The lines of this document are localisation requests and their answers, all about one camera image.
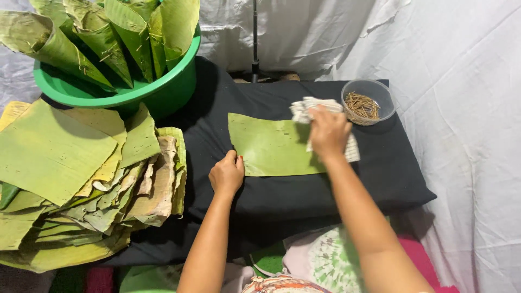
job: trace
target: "green plastic bowl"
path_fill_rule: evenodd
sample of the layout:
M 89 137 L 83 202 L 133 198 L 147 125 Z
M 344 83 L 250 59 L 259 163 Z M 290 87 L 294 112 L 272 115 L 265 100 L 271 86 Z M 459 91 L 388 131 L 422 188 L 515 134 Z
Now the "green plastic bowl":
M 179 63 L 152 83 L 134 79 L 134 88 L 114 85 L 117 93 L 107 92 L 90 82 L 73 77 L 55 67 L 34 62 L 34 81 L 52 100 L 77 108 L 112 108 L 121 118 L 131 116 L 144 102 L 154 119 L 166 117 L 184 106 L 195 90 L 195 56 L 201 44 L 197 25 L 192 44 Z

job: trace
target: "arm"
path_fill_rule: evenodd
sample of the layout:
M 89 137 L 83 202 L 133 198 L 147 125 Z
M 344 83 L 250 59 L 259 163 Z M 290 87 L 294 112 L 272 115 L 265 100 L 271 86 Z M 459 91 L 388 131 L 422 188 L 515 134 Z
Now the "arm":
M 369 292 L 434 292 L 345 160 L 351 123 L 346 122 L 343 113 L 332 114 L 322 107 L 310 113 L 314 118 L 310 134 L 313 150 L 326 166 L 342 222 L 358 252 Z
M 230 208 L 244 178 L 242 157 L 229 151 L 210 171 L 214 198 L 184 264 L 177 293 L 219 293 L 228 247 Z

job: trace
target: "black cloth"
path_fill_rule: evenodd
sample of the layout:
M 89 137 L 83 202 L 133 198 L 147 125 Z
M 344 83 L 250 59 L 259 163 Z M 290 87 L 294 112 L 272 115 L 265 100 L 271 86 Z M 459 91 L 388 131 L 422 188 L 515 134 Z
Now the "black cloth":
M 340 101 L 346 81 L 285 81 L 237 84 L 222 69 L 197 57 L 197 87 L 190 101 L 158 127 L 181 128 L 188 176 L 183 219 L 132 235 L 130 247 L 106 265 L 182 262 L 213 197 L 210 169 L 233 148 L 228 113 L 260 119 L 291 119 L 289 106 L 304 96 Z M 385 213 L 403 212 L 436 198 L 426 186 L 397 114 L 374 126 L 353 127 L 361 160 L 353 164 L 364 186 Z M 228 257 L 247 255 L 285 237 L 339 223 L 326 174 L 246 177 L 230 218 Z

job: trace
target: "white rag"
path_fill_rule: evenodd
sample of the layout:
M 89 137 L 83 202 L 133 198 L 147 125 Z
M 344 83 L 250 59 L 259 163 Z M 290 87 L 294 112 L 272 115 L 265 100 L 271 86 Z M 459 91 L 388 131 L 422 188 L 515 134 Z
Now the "white rag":
M 312 96 L 305 96 L 302 101 L 291 103 L 290 110 L 291 113 L 293 113 L 293 118 L 291 120 L 298 123 L 310 124 L 313 119 L 309 115 L 309 109 L 317 108 L 317 105 L 323 105 L 332 113 L 344 112 L 344 107 L 335 100 L 321 100 Z M 309 140 L 307 141 L 306 151 L 313 152 L 311 141 Z M 360 161 L 358 144 L 356 143 L 355 136 L 352 133 L 349 134 L 344 155 L 348 162 Z

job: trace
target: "white cloth backdrop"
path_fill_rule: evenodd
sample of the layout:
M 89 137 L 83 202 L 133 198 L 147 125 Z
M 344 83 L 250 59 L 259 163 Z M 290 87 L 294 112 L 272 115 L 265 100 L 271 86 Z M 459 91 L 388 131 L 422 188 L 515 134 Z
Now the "white cloth backdrop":
M 263 0 L 265 70 L 388 78 L 438 199 L 409 219 L 443 285 L 521 291 L 521 0 Z M 2 9 L 28 10 L 27 0 Z M 200 55 L 249 69 L 252 1 L 201 3 Z M 0 112 L 32 101 L 32 61 L 0 48 Z

